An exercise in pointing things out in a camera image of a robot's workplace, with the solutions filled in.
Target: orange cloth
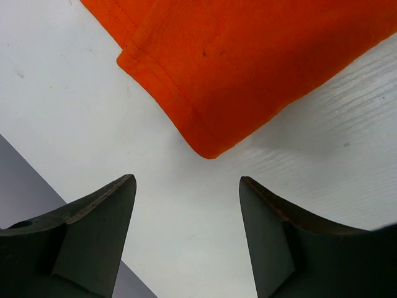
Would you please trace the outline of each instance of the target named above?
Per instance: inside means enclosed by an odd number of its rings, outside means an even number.
[[[82,1],[206,158],[397,32],[397,0]]]

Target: stitching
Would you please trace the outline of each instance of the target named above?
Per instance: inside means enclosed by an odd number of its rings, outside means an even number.
[[[110,7],[107,6],[104,2],[104,0],[99,0],[109,11],[109,14],[112,14],[115,17],[115,20],[118,21],[120,23],[120,25],[129,33],[132,34],[130,32],[130,30],[128,30],[124,23],[117,17],[115,16],[115,14],[110,10]],[[127,17],[128,20],[130,20],[134,25],[135,23],[131,20],[131,18],[125,13],[125,11],[120,7],[120,5],[116,2],[116,0],[114,0],[115,3],[117,4],[117,6],[121,9],[121,11],[125,14],[125,16]],[[223,141],[221,141],[218,137],[215,136],[215,134],[212,132],[212,130],[208,129],[208,126],[205,124],[204,120],[202,119],[201,115],[195,110],[194,106],[192,105],[192,103],[188,100],[187,96],[182,92],[182,90],[180,89],[180,87],[175,83],[175,81],[171,78],[171,76],[168,74],[168,72],[163,68],[163,66],[156,60],[154,59],[153,56],[151,56],[149,53],[145,52],[142,48],[140,48],[133,40],[130,40],[130,42],[132,44],[134,44],[134,46],[141,51],[142,53],[146,54],[148,57],[150,57],[163,71],[164,73],[167,75],[167,77],[171,80],[171,82],[174,84],[174,86],[177,88],[177,90],[180,92],[180,94],[182,95],[182,97],[186,100],[186,102],[189,104],[190,108],[192,109],[192,111],[194,112],[194,114],[196,115],[196,118],[201,122],[201,124],[206,128],[206,131],[211,135],[212,139],[214,139],[216,142],[220,143],[221,145],[223,145],[224,147],[229,147],[227,146]],[[137,59],[137,57],[133,56],[129,51],[128,51],[128,47],[125,48],[125,51],[127,53],[127,55],[131,58],[133,58],[134,60],[136,60],[137,62],[142,63],[142,61],[140,61],[139,59]],[[163,86],[166,88],[166,90],[170,93],[170,95],[176,100],[177,98],[172,94],[171,90],[168,89],[168,87],[166,86],[166,84],[160,79],[160,77],[148,66],[145,65],[145,67],[155,76],[157,77],[158,81],[161,82],[161,84],[163,84]],[[200,132],[196,127],[194,127],[194,129],[199,132],[200,134],[202,134],[202,132]]]

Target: white surface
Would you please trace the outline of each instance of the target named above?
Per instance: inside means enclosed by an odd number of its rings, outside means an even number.
[[[396,35],[204,160],[79,1],[0,1],[0,28],[0,132],[67,201],[136,175],[123,260],[159,298],[256,297],[242,175],[347,225],[397,221]]]

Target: gray floor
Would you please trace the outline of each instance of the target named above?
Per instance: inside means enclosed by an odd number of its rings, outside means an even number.
[[[0,228],[10,227],[64,204],[65,201],[0,135]],[[156,298],[123,262],[113,297]]]

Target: folded fabric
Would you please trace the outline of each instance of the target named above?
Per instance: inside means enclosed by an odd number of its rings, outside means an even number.
[[[117,62],[215,158],[397,32],[396,0],[82,0]]]

